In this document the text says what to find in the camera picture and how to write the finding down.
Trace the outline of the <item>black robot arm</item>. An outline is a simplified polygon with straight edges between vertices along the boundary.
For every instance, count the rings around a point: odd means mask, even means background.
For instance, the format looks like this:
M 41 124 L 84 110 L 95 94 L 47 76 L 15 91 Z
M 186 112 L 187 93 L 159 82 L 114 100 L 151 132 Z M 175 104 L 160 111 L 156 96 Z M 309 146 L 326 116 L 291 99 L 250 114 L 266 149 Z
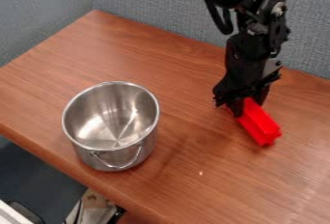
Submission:
M 245 100 L 262 104 L 271 84 L 279 79 L 277 59 L 289 40 L 286 0 L 203 0 L 226 42 L 226 74 L 212 88 L 218 106 L 234 115 L 243 113 Z

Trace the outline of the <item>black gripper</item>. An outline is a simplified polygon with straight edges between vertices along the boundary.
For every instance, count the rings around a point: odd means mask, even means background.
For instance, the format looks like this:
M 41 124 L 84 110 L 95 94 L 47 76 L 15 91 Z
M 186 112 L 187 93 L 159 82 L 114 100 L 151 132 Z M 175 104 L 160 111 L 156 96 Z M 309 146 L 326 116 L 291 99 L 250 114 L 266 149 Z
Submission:
M 227 103 L 234 116 L 243 113 L 243 99 L 253 97 L 259 106 L 267 98 L 271 84 L 279 80 L 281 62 L 271 60 L 263 36 L 232 35 L 226 44 L 226 73 L 212 88 L 215 105 Z

